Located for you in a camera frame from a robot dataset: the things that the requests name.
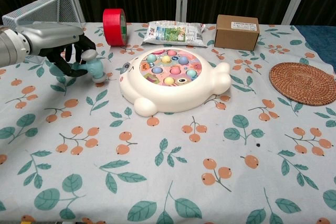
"cardboard box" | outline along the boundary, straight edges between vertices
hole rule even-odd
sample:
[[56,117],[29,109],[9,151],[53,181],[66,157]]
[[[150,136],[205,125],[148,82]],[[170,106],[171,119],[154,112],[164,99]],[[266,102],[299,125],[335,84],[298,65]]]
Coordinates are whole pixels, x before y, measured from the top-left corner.
[[218,15],[215,47],[253,51],[259,36],[257,18]]

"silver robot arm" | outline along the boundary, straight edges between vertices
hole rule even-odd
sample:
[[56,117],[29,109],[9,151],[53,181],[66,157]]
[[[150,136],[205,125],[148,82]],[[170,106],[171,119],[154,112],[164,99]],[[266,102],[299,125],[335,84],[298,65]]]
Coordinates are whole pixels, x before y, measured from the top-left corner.
[[[72,44],[76,49],[76,61],[81,62],[81,54],[88,49],[96,49],[83,30],[76,26],[60,23],[38,23],[17,26],[16,31],[0,27],[0,67],[23,62],[27,55],[47,57],[64,74],[78,77],[87,70],[71,69],[66,61],[72,54]],[[66,61],[60,56],[66,50]]]

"woven rattan coaster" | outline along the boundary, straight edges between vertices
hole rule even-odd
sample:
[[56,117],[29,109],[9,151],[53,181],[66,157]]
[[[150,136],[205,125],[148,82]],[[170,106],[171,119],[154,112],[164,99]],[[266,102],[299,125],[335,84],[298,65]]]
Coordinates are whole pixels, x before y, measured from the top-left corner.
[[269,72],[269,80],[281,94],[307,105],[321,106],[336,100],[336,82],[322,70],[301,63],[284,62]]

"tablecloth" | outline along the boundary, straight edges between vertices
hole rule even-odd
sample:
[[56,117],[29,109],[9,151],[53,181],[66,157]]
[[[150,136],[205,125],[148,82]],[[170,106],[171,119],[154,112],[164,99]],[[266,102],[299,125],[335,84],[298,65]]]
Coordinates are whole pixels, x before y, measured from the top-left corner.
[[110,48],[86,23],[107,80],[55,77],[50,62],[0,70],[0,220],[86,223],[328,223],[336,221],[336,104],[286,99],[268,72],[301,62],[333,74],[295,26],[260,25],[254,51],[185,47],[231,88],[182,113],[138,116],[119,89],[147,24],[128,23]]

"colorful mole button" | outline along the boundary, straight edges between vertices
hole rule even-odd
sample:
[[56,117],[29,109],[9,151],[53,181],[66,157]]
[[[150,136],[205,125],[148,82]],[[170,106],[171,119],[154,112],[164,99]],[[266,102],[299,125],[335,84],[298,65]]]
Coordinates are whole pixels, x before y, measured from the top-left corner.
[[152,69],[152,72],[153,72],[153,73],[162,73],[162,71],[163,71],[163,69],[160,68],[160,67],[154,67],[154,68]]
[[148,63],[156,62],[156,56],[154,54],[148,55],[147,56],[147,62]]
[[168,50],[167,55],[169,55],[169,56],[175,56],[175,55],[177,55],[177,52],[174,51],[174,50]]
[[180,74],[181,70],[180,70],[180,68],[174,67],[170,70],[170,73],[171,74]]
[[181,56],[178,62],[179,62],[179,64],[181,64],[181,65],[187,65],[187,64],[189,63],[189,60],[188,60],[187,57],[185,57],[185,56]]
[[194,77],[195,75],[197,75],[197,72],[193,69],[190,69],[187,71],[187,75],[190,77]]
[[161,61],[162,61],[162,63],[170,63],[172,60],[168,55],[166,55],[166,56],[162,57]]
[[172,77],[167,77],[167,78],[164,79],[164,83],[165,83],[166,85],[171,85],[171,84],[173,84],[174,82],[175,82],[175,80],[174,80],[174,78],[172,78]]

